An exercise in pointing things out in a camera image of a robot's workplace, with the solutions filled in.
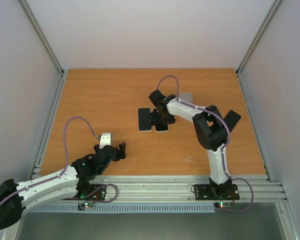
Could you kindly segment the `black phone silver edge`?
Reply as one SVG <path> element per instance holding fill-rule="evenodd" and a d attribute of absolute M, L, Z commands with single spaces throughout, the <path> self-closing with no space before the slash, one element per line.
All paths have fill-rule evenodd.
<path fill-rule="evenodd" d="M 151 121 L 152 121 L 152 125 L 154 126 L 156 132 L 166 132 L 169 130 L 168 125 L 166 123 L 163 123 L 160 120 L 157 108 L 154 108 L 152 110 Z"/>

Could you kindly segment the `black phone dark edge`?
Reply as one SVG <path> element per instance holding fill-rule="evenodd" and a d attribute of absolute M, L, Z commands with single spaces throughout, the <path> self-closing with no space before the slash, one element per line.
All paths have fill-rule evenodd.
<path fill-rule="evenodd" d="M 152 130 L 151 122 L 151 109 L 150 108 L 139 108 L 137 110 L 138 116 L 138 130 L 140 132 L 150 132 Z"/>

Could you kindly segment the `white phone case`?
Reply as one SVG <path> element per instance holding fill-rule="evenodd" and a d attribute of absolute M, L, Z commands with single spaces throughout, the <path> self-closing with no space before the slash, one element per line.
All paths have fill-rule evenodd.
<path fill-rule="evenodd" d="M 190 92 L 180 92 L 179 93 L 179 98 L 183 101 L 183 102 L 188 102 L 190 104 L 193 103 L 193 97 L 192 94 Z"/>

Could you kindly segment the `black phone pink edge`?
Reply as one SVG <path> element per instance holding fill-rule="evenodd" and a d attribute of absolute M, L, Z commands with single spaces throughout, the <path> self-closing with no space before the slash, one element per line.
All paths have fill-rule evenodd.
<path fill-rule="evenodd" d="M 235 126 L 240 121 L 240 119 L 241 119 L 241 115 L 233 110 L 230 110 L 227 113 L 227 115 L 224 118 L 224 122 L 226 123 L 230 133 L 235 128 Z"/>

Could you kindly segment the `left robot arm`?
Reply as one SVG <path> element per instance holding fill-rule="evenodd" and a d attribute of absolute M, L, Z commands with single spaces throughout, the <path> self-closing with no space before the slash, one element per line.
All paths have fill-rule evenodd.
<path fill-rule="evenodd" d="M 126 158 L 126 143 L 118 147 L 94 146 L 94 153 L 75 160 L 65 169 L 49 175 L 16 183 L 12 178 L 0 185 L 0 230 L 17 223 L 22 215 L 65 199 L 86 199 L 91 193 L 91 184 L 111 162 Z"/>

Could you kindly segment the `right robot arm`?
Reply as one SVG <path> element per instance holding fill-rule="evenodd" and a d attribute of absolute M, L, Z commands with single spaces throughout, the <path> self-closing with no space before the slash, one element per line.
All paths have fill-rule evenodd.
<path fill-rule="evenodd" d="M 157 108 L 157 117 L 162 123 L 174 124 L 178 116 L 194 125 L 198 142 L 208 155 L 211 194 L 215 198 L 224 197 L 232 184 L 225 156 L 230 130 L 218 109 L 213 105 L 209 108 L 197 106 L 173 94 L 164 96 L 158 89 L 149 99 Z"/>

